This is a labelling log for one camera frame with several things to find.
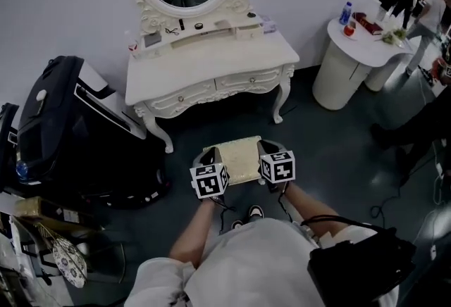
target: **patterned fabric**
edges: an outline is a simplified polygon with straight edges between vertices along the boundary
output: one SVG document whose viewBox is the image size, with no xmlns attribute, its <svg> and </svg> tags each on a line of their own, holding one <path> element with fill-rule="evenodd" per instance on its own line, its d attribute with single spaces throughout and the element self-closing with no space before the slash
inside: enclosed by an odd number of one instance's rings
<svg viewBox="0 0 451 307">
<path fill-rule="evenodd" d="M 61 274 L 77 288 L 86 283 L 87 266 L 82 254 L 67 239 L 57 238 L 53 256 Z"/>
</svg>

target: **water bottle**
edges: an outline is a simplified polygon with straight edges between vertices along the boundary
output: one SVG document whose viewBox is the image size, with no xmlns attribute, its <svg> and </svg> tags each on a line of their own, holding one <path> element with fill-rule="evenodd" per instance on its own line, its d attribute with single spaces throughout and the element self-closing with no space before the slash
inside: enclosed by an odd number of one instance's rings
<svg viewBox="0 0 451 307">
<path fill-rule="evenodd" d="M 352 13 L 352 3 L 348 1 L 345 7 L 343 8 L 343 11 L 341 12 L 340 24 L 347 25 L 348 22 L 350 21 L 351 13 Z"/>
</svg>

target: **black pants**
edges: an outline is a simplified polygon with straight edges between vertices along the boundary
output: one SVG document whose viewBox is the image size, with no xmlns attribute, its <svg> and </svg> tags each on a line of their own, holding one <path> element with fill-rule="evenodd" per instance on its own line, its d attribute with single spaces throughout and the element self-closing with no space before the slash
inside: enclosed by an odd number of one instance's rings
<svg viewBox="0 0 451 307">
<path fill-rule="evenodd" d="M 404 11 L 404 21 L 402 22 L 402 27 L 407 29 L 407 23 L 409 22 L 410 15 L 412 14 L 412 6 L 401 3 L 401 1 L 396 4 L 395 9 L 393 9 L 393 15 L 397 17 L 402 11 Z"/>
<path fill-rule="evenodd" d="M 446 88 L 435 101 L 428 103 L 406 124 L 391 130 L 388 139 L 392 145 L 413 144 L 407 155 L 407 164 L 413 168 L 436 139 L 447 139 L 451 144 L 451 89 Z M 443 170 L 451 170 L 451 148 L 447 144 Z"/>
</svg>

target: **gray floor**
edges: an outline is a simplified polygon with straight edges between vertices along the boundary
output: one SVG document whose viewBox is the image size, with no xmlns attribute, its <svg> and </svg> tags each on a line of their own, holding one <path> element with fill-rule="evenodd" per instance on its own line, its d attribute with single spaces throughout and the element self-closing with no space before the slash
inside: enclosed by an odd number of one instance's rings
<svg viewBox="0 0 451 307">
<path fill-rule="evenodd" d="M 299 186 L 343 216 L 381 225 L 381 218 L 371 218 L 370 207 L 396 195 L 400 176 L 395 169 L 394 150 L 379 150 L 371 140 L 369 126 L 379 122 L 386 127 L 396 127 L 419 111 L 424 104 L 419 76 L 414 73 L 408 80 L 395 73 L 378 94 L 362 86 L 346 107 L 330 112 L 320 107 L 311 95 L 317 70 L 310 68 L 295 73 L 280 125 L 274 125 L 270 118 L 276 91 L 265 95 L 240 94 L 195 106 L 175 120 L 162 120 L 160 125 L 172 136 L 175 145 L 174 154 L 167 156 L 172 191 L 154 205 L 138 211 L 99 209 L 99 218 L 106 218 L 105 235 L 125 243 L 126 278 L 114 288 L 111 283 L 89 282 L 82 290 L 70 289 L 75 304 L 112 303 L 130 291 L 140 263 L 167 255 L 199 205 L 190 186 L 191 161 L 202 147 L 211 144 L 253 135 L 280 142 L 295 153 Z M 427 88 L 426 98 L 431 98 Z M 432 156 L 429 151 L 425 161 Z M 435 208 L 432 199 L 435 177 L 434 163 L 430 161 L 401 188 L 401 199 L 385 206 L 386 226 L 396 227 L 399 237 L 414 240 L 424 217 Z M 253 203 L 260 204 L 268 217 L 286 218 L 277 204 L 277 196 L 270 195 L 265 186 L 256 182 L 230 187 L 226 201 L 237 207 L 238 212 L 227 212 L 225 225 L 242 217 Z M 445 215 L 449 219 L 448 213 L 441 213 L 435 219 L 436 238 L 449 230 L 444 222 Z M 217 213 L 212 233 L 217 233 L 219 227 Z M 431 224 L 426 221 L 417 242 L 417 269 L 402 285 L 401 301 L 430 264 L 431 235 Z M 119 251 L 117 259 L 120 265 Z"/>
</svg>

